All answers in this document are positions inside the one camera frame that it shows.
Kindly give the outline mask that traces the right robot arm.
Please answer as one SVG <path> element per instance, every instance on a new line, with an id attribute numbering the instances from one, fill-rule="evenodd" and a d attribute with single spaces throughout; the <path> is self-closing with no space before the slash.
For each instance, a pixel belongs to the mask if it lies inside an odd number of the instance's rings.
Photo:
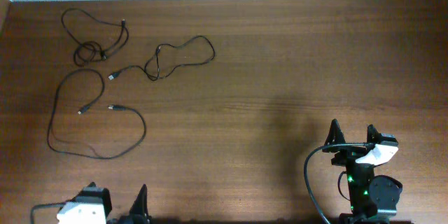
<path id="1" fill-rule="evenodd" d="M 376 175 L 375 168 L 386 164 L 398 152 L 398 141 L 367 126 L 367 140 L 359 146 L 345 141 L 336 119 L 332 120 L 324 143 L 325 153 L 334 153 L 331 163 L 345 168 L 351 206 L 339 215 L 340 223 L 389 223 L 397 214 L 403 185 L 398 180 Z"/>

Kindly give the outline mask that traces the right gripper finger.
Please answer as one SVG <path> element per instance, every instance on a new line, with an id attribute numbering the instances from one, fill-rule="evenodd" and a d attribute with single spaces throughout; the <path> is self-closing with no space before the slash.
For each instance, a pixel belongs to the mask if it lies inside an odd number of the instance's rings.
<path id="1" fill-rule="evenodd" d="M 324 145 L 329 146 L 333 144 L 345 144 L 344 134 L 340 128 L 340 124 L 337 119 L 333 119 L 330 124 L 329 133 L 325 140 Z"/>
<path id="2" fill-rule="evenodd" d="M 374 125 L 367 126 L 367 142 L 370 144 L 379 144 L 382 141 L 381 134 Z"/>

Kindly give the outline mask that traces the black USB cable thick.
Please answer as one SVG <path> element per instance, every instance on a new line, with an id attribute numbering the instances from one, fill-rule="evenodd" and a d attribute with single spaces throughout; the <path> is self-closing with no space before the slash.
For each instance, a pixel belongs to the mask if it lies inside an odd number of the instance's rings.
<path id="1" fill-rule="evenodd" d="M 101 143 L 99 140 L 90 141 L 84 136 L 80 140 L 65 139 L 56 133 L 55 127 L 58 126 L 58 122 L 56 120 L 58 108 L 60 107 L 60 95 L 66 87 L 67 82 L 72 81 L 75 77 L 81 74 L 92 74 L 94 77 L 98 78 L 99 92 L 90 101 L 81 105 L 76 112 L 77 115 L 82 116 L 87 113 L 102 98 L 106 90 L 106 81 L 104 80 L 104 77 L 98 70 L 95 69 L 77 69 L 69 72 L 65 77 L 63 77 L 56 88 L 55 96 L 53 98 L 52 111 L 45 136 L 47 147 L 49 147 L 49 149 L 53 152 L 70 156 L 93 160 L 113 160 L 128 154 L 141 145 L 148 133 L 148 126 L 144 116 L 135 108 L 119 104 L 110 104 L 107 106 L 107 109 L 114 112 L 121 112 L 124 116 L 128 113 L 132 113 L 138 117 L 141 121 L 142 133 L 137 140 L 131 139 L 123 144 L 115 140 L 108 140 L 106 143 Z"/>

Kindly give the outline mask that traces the black USB cable thin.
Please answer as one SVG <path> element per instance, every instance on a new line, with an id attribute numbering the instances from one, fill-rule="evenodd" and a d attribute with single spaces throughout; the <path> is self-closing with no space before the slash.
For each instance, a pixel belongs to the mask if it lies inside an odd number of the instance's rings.
<path id="1" fill-rule="evenodd" d="M 100 43 L 96 41 L 79 41 L 73 33 L 71 33 L 70 29 L 65 24 L 65 17 L 69 13 L 79 12 L 90 18 L 91 20 L 94 20 L 96 23 L 99 23 L 101 25 L 108 25 L 112 27 L 119 27 L 120 28 L 120 34 L 118 38 L 115 40 L 115 42 L 110 45 L 109 47 L 103 48 Z M 60 22 L 66 33 L 77 43 L 77 48 L 73 52 L 73 63 L 77 67 L 85 67 L 89 63 L 96 63 L 96 62 L 104 62 L 111 56 L 118 53 L 129 41 L 130 33 L 129 29 L 127 28 L 127 23 L 125 19 L 122 19 L 120 23 L 112 23 L 107 22 L 103 20 L 99 20 L 90 13 L 88 13 L 86 10 L 83 10 L 81 8 L 68 8 L 66 9 L 60 16 Z"/>

